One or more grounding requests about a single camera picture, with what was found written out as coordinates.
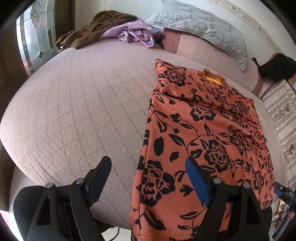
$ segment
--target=orange dress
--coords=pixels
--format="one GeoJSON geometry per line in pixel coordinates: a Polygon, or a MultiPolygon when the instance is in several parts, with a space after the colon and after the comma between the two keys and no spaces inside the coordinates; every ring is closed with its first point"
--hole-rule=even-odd
{"type": "MultiPolygon", "coordinates": [[[[206,213],[185,172],[192,156],[226,184],[248,182],[262,209],[272,203],[274,172],[254,101],[188,69],[156,60],[159,83],[150,99],[134,178],[132,240],[190,240],[206,213]]],[[[229,222],[227,204],[220,231],[229,222]]]]}

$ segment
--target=purple floral cloth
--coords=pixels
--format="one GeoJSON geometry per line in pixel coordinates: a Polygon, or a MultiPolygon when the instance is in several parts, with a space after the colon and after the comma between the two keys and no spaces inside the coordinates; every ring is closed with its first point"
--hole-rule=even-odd
{"type": "Polygon", "coordinates": [[[144,23],[142,20],[128,22],[107,30],[102,34],[100,40],[118,37],[128,43],[141,42],[145,47],[150,48],[155,44],[154,38],[160,35],[159,30],[144,23]]]}

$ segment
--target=stained glass window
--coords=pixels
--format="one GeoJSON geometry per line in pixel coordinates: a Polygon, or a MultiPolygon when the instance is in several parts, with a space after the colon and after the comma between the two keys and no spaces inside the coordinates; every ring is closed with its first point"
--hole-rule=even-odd
{"type": "Polygon", "coordinates": [[[17,19],[17,42],[28,76],[57,55],[54,0],[36,0],[17,19]]]}

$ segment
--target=mattress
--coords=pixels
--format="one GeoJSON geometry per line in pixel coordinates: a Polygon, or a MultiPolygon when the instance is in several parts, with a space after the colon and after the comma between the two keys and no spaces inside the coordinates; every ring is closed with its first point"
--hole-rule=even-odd
{"type": "MultiPolygon", "coordinates": [[[[129,229],[133,176],[149,96],[157,83],[156,58],[197,70],[205,67],[159,48],[118,39],[69,48],[55,56],[18,90],[2,118],[0,138],[12,160],[35,183],[60,186],[84,177],[108,155],[112,171],[91,212],[129,229]]],[[[254,99],[275,180],[286,185],[281,142],[262,101],[230,79],[226,82],[254,99]]]]}

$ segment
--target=human hand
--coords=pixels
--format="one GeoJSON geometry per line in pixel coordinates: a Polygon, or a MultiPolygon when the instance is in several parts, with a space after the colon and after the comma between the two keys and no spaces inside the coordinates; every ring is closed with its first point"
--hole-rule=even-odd
{"type": "MultiPolygon", "coordinates": [[[[285,206],[285,204],[282,204],[282,205],[281,205],[281,209],[282,209],[282,210],[284,209],[284,206],[285,206]]],[[[281,211],[281,212],[279,213],[279,217],[278,217],[278,219],[277,219],[277,221],[276,221],[276,224],[275,224],[275,228],[276,228],[276,229],[279,228],[280,225],[281,225],[281,223],[283,222],[283,219],[282,219],[282,216],[283,216],[283,215],[284,215],[284,211],[281,211]]],[[[289,218],[292,220],[293,217],[294,217],[294,215],[295,215],[295,211],[293,211],[293,210],[288,210],[287,215],[288,215],[289,218]]]]}

